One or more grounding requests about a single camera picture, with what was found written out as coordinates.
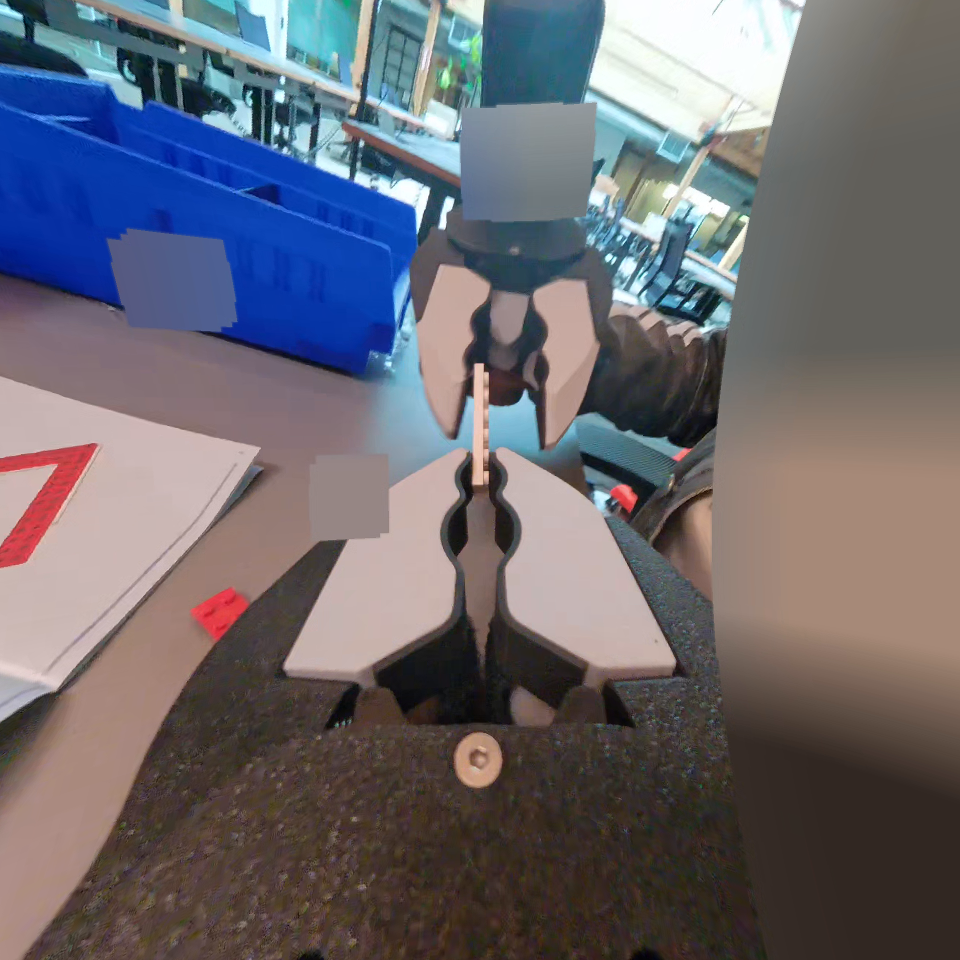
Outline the blue divided plastic bin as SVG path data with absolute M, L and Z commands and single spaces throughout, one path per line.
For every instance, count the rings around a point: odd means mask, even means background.
M 107 84 L 2 67 L 2 273 L 350 375 L 388 358 L 414 207 Z

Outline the wood top office table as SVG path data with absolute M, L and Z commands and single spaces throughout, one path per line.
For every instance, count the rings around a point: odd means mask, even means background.
M 448 200 L 460 202 L 460 144 L 421 135 L 401 136 L 381 127 L 345 119 L 342 131 L 394 162 L 397 171 L 427 189 L 417 241 L 423 243 L 437 229 Z
M 288 2 L 89 1 L 79 7 L 96 11 L 131 30 L 156 36 L 151 42 L 174 42 L 198 72 L 199 57 L 218 58 L 219 71 L 250 90 L 252 130 L 259 138 L 283 131 L 283 142 L 296 147 L 298 126 L 309 127 L 310 150 L 318 149 L 324 116 L 349 116 L 358 104 L 356 90 L 288 58 L 285 17 Z

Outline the black mesh office chair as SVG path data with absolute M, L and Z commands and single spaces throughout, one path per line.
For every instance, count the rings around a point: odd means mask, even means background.
M 574 426 L 585 469 L 629 487 L 640 501 L 669 486 L 678 462 L 663 450 L 601 418 L 581 416 Z

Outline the person's light trousers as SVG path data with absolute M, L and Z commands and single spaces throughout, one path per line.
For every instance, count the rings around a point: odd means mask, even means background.
M 713 493 L 706 491 L 674 510 L 654 548 L 708 600 L 714 599 Z

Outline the long red lego plate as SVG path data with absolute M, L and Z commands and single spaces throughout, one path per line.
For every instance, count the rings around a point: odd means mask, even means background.
M 248 598 L 228 587 L 200 602 L 190 616 L 210 642 L 219 642 L 249 608 Z

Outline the person's dark jacket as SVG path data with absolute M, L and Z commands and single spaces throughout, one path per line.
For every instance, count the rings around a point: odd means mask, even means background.
M 655 494 L 630 521 L 630 527 L 655 551 L 654 541 L 678 507 L 705 492 L 714 495 L 715 438 L 716 430 L 711 429 L 690 448 L 670 486 Z

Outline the lego instruction booklet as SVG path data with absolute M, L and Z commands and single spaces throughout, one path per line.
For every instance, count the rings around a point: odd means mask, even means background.
M 57 693 L 259 473 L 259 449 L 1 380 L 1 718 Z

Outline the person's right forearm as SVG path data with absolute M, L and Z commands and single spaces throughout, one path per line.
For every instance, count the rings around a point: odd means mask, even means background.
M 716 427 L 729 329 L 614 303 L 579 413 L 690 449 Z

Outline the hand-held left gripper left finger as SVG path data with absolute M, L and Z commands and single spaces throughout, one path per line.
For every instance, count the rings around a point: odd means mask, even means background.
M 369 687 L 452 626 L 465 606 L 450 522 L 466 506 L 468 450 L 389 489 L 389 529 L 343 547 L 287 655 L 292 678 Z

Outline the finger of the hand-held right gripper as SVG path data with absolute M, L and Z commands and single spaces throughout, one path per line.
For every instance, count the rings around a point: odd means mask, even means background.
M 534 401 L 539 446 L 553 450 L 580 412 L 599 342 L 586 281 L 551 281 L 534 291 L 532 307 L 544 342 L 528 356 L 523 379 Z
M 491 283 L 462 266 L 441 265 L 417 324 L 419 370 L 429 409 L 448 439 L 459 435 L 474 378 L 470 353 L 474 316 L 486 306 Z

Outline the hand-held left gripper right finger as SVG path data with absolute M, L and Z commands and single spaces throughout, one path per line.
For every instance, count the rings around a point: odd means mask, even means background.
M 599 510 L 520 454 L 490 455 L 497 568 L 491 652 L 512 688 L 665 679 L 676 657 Z

